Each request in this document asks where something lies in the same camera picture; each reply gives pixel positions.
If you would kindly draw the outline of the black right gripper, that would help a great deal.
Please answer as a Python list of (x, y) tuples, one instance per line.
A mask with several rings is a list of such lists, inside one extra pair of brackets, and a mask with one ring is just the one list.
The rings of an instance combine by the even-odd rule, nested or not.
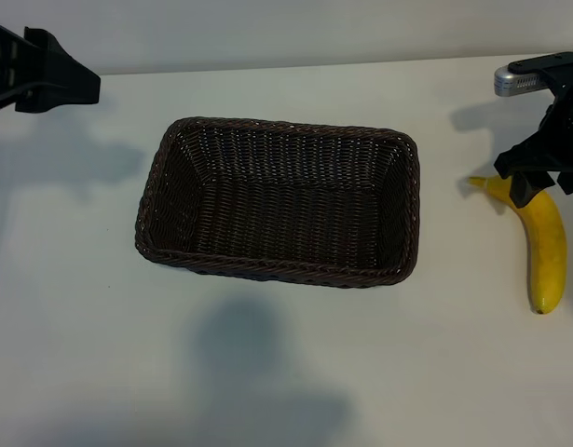
[(545, 68), (538, 75), (554, 96), (539, 131), (498, 155), (494, 167), (511, 179), (510, 199), (524, 208), (540, 192), (555, 185), (548, 157), (555, 157), (557, 182), (573, 194), (573, 68)]

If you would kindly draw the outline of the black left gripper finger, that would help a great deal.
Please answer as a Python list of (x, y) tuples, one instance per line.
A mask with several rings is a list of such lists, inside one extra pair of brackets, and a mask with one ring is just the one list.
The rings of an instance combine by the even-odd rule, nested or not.
[(25, 55), (27, 41), (0, 25), (0, 110), (20, 101), (26, 94), (26, 63), (21, 61)]
[(50, 32), (26, 27), (23, 38), (32, 46), (26, 50), (30, 86), (16, 101), (15, 110), (41, 114), (63, 105), (97, 104), (101, 79), (74, 59)]

